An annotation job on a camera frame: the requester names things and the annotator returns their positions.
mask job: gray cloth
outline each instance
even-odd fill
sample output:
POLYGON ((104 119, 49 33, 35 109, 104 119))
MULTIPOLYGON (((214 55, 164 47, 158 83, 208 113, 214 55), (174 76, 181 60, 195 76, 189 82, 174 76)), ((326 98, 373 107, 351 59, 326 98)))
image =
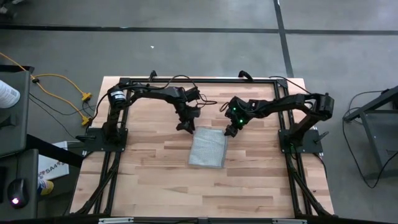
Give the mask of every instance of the gray cloth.
POLYGON ((199 127, 193 135, 189 164, 223 168, 228 138, 223 130, 199 127))

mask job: wooden table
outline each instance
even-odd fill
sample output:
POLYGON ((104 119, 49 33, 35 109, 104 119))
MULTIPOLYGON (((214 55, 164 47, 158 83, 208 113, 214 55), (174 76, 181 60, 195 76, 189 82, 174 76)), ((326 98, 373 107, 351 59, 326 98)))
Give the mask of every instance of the wooden table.
MULTIPOLYGON (((99 96, 117 84, 119 78, 104 77, 99 96)), ((304 86, 301 78, 291 80, 304 86)), ((189 83, 174 85, 186 89, 191 86, 189 83)), ((270 84, 197 85, 201 93, 209 100, 218 101, 218 104, 205 106, 200 118, 195 119, 196 126, 225 129, 229 120, 219 112, 219 107, 234 95, 243 100, 274 98, 274 88, 270 84)), ((289 85, 289 92, 303 93, 294 85, 289 85)), ((94 127, 101 127, 106 121, 108 106, 105 98, 99 106, 94 127)), ((294 116, 297 122, 305 115, 294 111, 294 116)), ((285 157, 280 152, 277 137, 280 127, 276 113, 264 119, 253 119, 235 138, 229 138, 224 169, 188 166, 192 135, 177 131, 177 123, 174 107, 164 101, 140 99, 130 107, 127 120, 129 137, 119 166, 113 216, 294 216, 285 157)), ((81 208, 97 187, 103 157, 103 152, 95 152, 84 160, 71 212, 81 208)), ((312 154, 303 154, 302 159, 309 189, 326 210, 333 213, 321 162, 312 154)), ((104 192, 101 210, 105 207, 108 194, 107 189, 104 192)), ((300 190, 298 194, 300 208, 304 211, 300 190)))

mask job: black cord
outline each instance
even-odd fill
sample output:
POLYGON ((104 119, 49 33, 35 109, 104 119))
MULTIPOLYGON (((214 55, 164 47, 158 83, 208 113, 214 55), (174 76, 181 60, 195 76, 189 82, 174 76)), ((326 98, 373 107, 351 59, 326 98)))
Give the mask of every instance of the black cord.
POLYGON ((88 115, 88 117, 90 118, 91 117, 91 114, 89 113, 89 112, 87 112, 86 111, 86 108, 85 108, 85 104, 86 104, 87 102, 85 102, 85 101, 83 101, 83 104, 81 105, 81 107, 83 108, 83 111, 88 115))
POLYGON ((95 110, 92 108, 92 106, 95 106, 95 105, 89 105, 87 101, 85 101, 85 103, 87 104, 87 106, 89 107, 90 110, 92 110, 93 112, 95 111, 95 110))
POLYGON ((91 124, 93 124, 93 121, 94 121, 94 119, 97 117, 97 115, 98 115, 98 108, 100 108, 100 104, 102 103, 102 100, 105 98, 105 96, 107 96, 108 95, 108 93, 105 93, 102 97, 101 97, 101 99, 99 100, 99 102, 98 102, 98 104, 97 104, 97 108, 95 109, 95 114, 94 114, 94 116, 93 116, 93 118, 91 119, 91 122, 87 125, 87 127, 86 127, 86 134, 87 134, 87 131, 88 131, 88 128, 91 126, 91 124))
POLYGON ((379 183, 380 176, 381 176, 381 174, 383 173, 384 168, 386 168, 387 164, 390 162, 390 160, 391 160, 392 158, 394 158, 394 157, 398 154, 398 152, 396 152, 394 155, 392 155, 392 156, 387 160, 387 162, 386 162, 386 163, 383 165, 383 167, 381 168, 381 170, 380 170, 380 172, 379 172, 379 175, 377 175, 377 180, 376 180, 376 182, 374 183, 373 186, 370 186, 369 183, 366 181, 365 176, 363 175, 363 173, 362 173, 362 171, 361 171, 361 168, 359 167, 359 164, 358 164, 358 162, 357 162, 357 160, 356 160, 356 158, 355 158, 355 155, 354 155, 354 153, 353 153, 353 150, 351 149, 351 146, 349 145, 349 142, 348 142, 348 139, 347 139, 347 136, 346 136, 346 133, 345 133, 345 126, 344 126, 345 122, 344 122, 344 117, 345 117, 351 110, 355 110, 355 109, 358 109, 358 107, 357 107, 357 108, 351 108, 351 109, 348 110, 348 111, 344 114, 344 116, 343 116, 343 119, 342 119, 342 122, 343 122, 343 127, 342 127, 342 128, 343 128, 343 135, 344 135, 344 138, 346 139, 349 152, 350 152, 351 155, 353 156, 353 159, 354 159, 354 161, 355 161, 356 167, 358 168, 359 174, 361 174, 361 177, 362 177, 362 179, 363 179, 363 182, 365 182, 365 184, 366 184, 370 189, 373 189, 373 188, 375 188, 376 185, 379 183))
POLYGON ((187 79, 193 84, 193 86, 194 86, 195 88, 198 88, 197 85, 195 84, 195 82, 194 82, 190 77, 188 77, 188 76, 186 76, 186 75, 176 75, 176 76, 172 77, 172 78, 166 83, 166 85, 164 85, 164 86, 162 86, 162 87, 155 87, 155 86, 152 86, 152 87, 149 88, 149 89, 153 89, 153 90, 163 90, 163 89, 167 88, 167 87, 170 85, 170 83, 171 83, 174 79, 176 79, 176 78, 178 78, 178 77, 185 77, 185 78, 187 78, 187 79))
POLYGON ((33 103, 35 103, 38 107, 42 108, 47 114, 49 114, 58 124, 60 124, 64 130, 73 138, 75 139, 75 137, 69 133, 68 129, 57 119, 55 118, 50 112, 48 112, 46 109, 44 109, 42 106, 40 106, 38 103, 36 103, 34 100, 32 100, 31 98, 29 98, 33 103))
POLYGON ((323 165, 323 169, 325 170, 325 175, 326 175, 326 179, 328 178, 328 172, 326 171, 326 166, 325 163, 323 161, 323 159, 317 154, 317 153, 313 153, 314 156, 316 156, 319 161, 321 161, 322 165, 323 165))
POLYGON ((51 107, 50 105, 46 104, 45 102, 43 102, 42 100, 40 100, 39 98, 37 98, 36 96, 34 96, 33 94, 29 93, 29 95, 30 95, 31 97, 35 98, 37 101, 39 101, 39 102, 41 102, 42 104, 44 104, 45 106, 47 106, 48 108, 50 108, 51 110, 53 110, 53 111, 55 111, 55 112, 57 112, 57 113, 59 113, 59 114, 65 115, 65 116, 70 116, 70 115, 73 115, 73 114, 75 114, 75 113, 79 113, 80 111, 83 111, 84 109, 88 109, 88 108, 83 108, 83 109, 81 109, 81 110, 79 110, 79 111, 75 111, 75 112, 73 112, 73 113, 66 114, 66 113, 62 113, 62 112, 60 112, 60 111, 54 109, 54 108, 51 107))
POLYGON ((201 106, 200 108, 203 108, 203 107, 205 107, 206 105, 216 105, 218 102, 217 101, 214 101, 214 100, 207 100, 207 97, 206 97, 206 95, 204 95, 204 94, 199 94, 199 97, 200 97, 200 99, 203 101, 203 102, 205 102, 205 103, 198 103, 198 101, 197 101, 197 106, 198 105, 203 105, 203 106, 201 106))
MULTIPOLYGON (((383 91, 383 90, 365 91, 365 92, 362 92, 362 93, 358 93, 357 95, 355 95, 354 97, 352 97, 352 99, 351 99, 351 101, 349 102, 349 105, 348 105, 348 114, 351 114, 351 105, 353 104, 353 101, 354 101, 354 99, 355 99, 357 96, 360 96, 360 95, 366 94, 366 93, 380 93, 380 92, 382 92, 382 91, 383 91)), ((357 123, 357 124, 362 125, 361 122, 356 121, 355 119, 354 119, 353 121, 354 121, 355 123, 357 123)))
POLYGON ((225 103, 220 107, 220 112, 223 112, 223 111, 226 109, 226 107, 228 106, 228 103, 229 103, 229 102, 225 102, 225 103))
POLYGON ((302 90, 305 91, 306 93, 311 94, 308 90, 306 90, 306 89, 304 89, 303 87, 299 86, 298 84, 296 84, 296 83, 290 81, 288 78, 280 77, 280 76, 277 76, 277 75, 273 75, 273 76, 268 77, 268 78, 283 78, 284 80, 290 82, 291 84, 293 84, 293 85, 299 87, 300 89, 302 89, 302 90))

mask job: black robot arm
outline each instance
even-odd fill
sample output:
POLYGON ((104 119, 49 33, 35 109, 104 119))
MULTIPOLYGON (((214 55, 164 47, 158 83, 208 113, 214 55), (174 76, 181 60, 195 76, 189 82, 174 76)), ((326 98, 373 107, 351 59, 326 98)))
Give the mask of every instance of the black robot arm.
POLYGON ((193 100, 200 99, 197 87, 185 90, 182 87, 169 86, 159 88, 141 83, 134 83, 133 85, 117 84, 108 90, 107 95, 110 107, 102 130, 105 140, 110 143, 118 143, 121 139, 118 129, 120 111, 131 106, 139 98, 164 100, 173 104, 180 120, 176 127, 177 130, 186 130, 191 134, 195 130, 193 119, 198 118, 200 115, 200 108, 187 105, 193 100), (123 90, 131 90, 133 95, 126 99, 123 90))
POLYGON ((303 136, 318 121, 326 121, 333 113, 334 99, 327 93, 325 95, 314 93, 309 95, 296 94, 285 96, 279 100, 249 100, 248 102, 234 96, 228 103, 225 116, 232 124, 226 127, 225 135, 235 137, 238 130, 248 124, 253 118, 265 118, 271 113, 301 110, 306 117, 289 129, 289 138, 296 145, 301 145, 303 136))

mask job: gray floor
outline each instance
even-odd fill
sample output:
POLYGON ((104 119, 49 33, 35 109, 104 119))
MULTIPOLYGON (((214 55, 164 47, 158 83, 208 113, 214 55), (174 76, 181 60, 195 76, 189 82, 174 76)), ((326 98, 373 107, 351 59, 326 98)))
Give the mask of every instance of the gray floor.
MULTIPOLYGON (((395 0, 279 2, 286 29, 398 30, 395 0)), ((35 0, 21 5, 20 10, 16 21, 32 24, 278 28, 272 0, 35 0)), ((66 75, 95 95, 92 103, 105 75, 148 75, 157 70, 159 75, 235 77, 246 70, 254 77, 287 76, 278 34, 12 30, 1 34, 1 52, 34 66, 35 74, 66 75)), ((287 43, 294 76, 304 78, 310 91, 329 92, 336 101, 333 118, 318 125, 321 131, 330 132, 323 146, 335 213, 398 222, 398 179, 382 179, 375 189, 367 188, 341 132, 341 117, 352 96, 397 85, 398 36, 288 35, 287 43)), ((43 78, 42 84, 81 106, 79 94, 63 80, 43 78)), ((61 111, 73 112, 36 86, 31 92, 61 111)), ((376 96, 361 96, 354 106, 376 96)), ((47 141, 72 140, 51 117, 39 119, 42 114, 31 105, 30 133, 47 141)), ((77 114, 54 116, 71 133, 83 134, 77 114)), ((365 134, 353 124, 346 130, 360 166, 369 172, 374 160, 365 134)))

